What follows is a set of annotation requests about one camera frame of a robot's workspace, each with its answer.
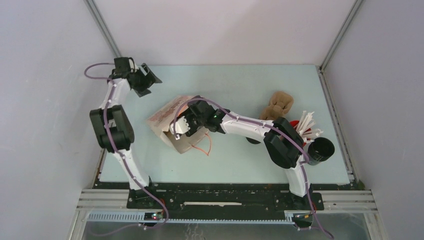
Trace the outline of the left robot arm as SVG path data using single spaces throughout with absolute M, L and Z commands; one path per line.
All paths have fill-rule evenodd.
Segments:
M 135 133 L 123 104 L 131 91 L 144 97 L 151 93 L 150 87 L 161 80 L 148 65 L 138 65 L 132 57 L 117 57 L 113 66 L 111 74 L 105 78 L 108 84 L 106 96 L 99 108 L 90 111 L 89 118 L 99 146 L 117 159 L 130 189 L 142 190 L 151 184 L 151 178 L 131 149 Z

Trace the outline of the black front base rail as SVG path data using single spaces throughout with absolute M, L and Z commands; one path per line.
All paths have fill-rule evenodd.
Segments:
M 126 207 L 169 213 L 172 220 L 283 221 L 286 213 L 324 210 L 322 195 L 299 197 L 288 184 L 153 183 L 130 190 Z

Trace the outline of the paper bag orange handles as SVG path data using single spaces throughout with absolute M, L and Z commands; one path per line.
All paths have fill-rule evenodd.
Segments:
M 192 95 L 178 95 L 150 116 L 146 122 L 165 144 L 180 154 L 196 149 L 209 156 L 212 139 L 209 130 L 200 127 L 189 109 Z

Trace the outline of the aluminium frame rail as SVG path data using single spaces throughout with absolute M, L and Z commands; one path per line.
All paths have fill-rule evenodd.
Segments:
M 122 53 L 119 50 L 119 47 L 118 47 L 115 39 L 113 38 L 112 33 L 111 33 L 106 21 L 104 20 L 104 17 L 102 16 L 98 5 L 96 4 L 96 1 L 95 0 L 84 0 L 84 3 L 86 4 L 87 9 L 89 10 L 91 16 L 93 17 L 94 22 L 96 23 L 101 35 L 103 36 L 107 46 L 111 50 L 114 57 L 115 58 L 122 57 Z M 114 62 L 112 62 L 112 63 L 110 63 L 110 62 L 94 63 L 94 64 L 88 66 L 84 70 L 84 75 L 89 79 L 107 79 L 110 75 L 112 75 L 114 73 L 113 71 L 111 71 L 111 73 L 108 74 L 105 77 L 88 75 L 88 71 L 90 69 L 92 69 L 94 67 L 98 67 L 98 66 L 113 66 L 113 67 L 115 67 L 115 63 Z

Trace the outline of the red straw holder cup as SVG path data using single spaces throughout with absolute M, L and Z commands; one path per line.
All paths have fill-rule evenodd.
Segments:
M 293 120 L 293 121 L 290 122 L 290 124 L 295 129 L 295 131 L 298 132 L 298 133 L 303 133 L 305 131 L 303 121 Z

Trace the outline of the brown pulp cup carrier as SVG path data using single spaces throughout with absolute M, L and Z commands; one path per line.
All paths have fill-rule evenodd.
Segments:
M 268 106 L 265 107 L 260 116 L 260 120 L 276 120 L 279 117 L 284 117 L 294 104 L 294 98 L 284 92 L 276 91 L 269 99 Z

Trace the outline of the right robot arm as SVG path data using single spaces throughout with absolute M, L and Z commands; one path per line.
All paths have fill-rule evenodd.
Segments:
M 285 172 L 291 204 L 297 209 L 304 209 L 310 204 L 311 184 L 304 167 L 310 158 L 304 150 L 303 138 L 286 118 L 260 120 L 246 117 L 197 96 L 177 109 L 169 130 L 179 140 L 182 136 L 194 135 L 201 128 L 263 143 L 272 162 Z

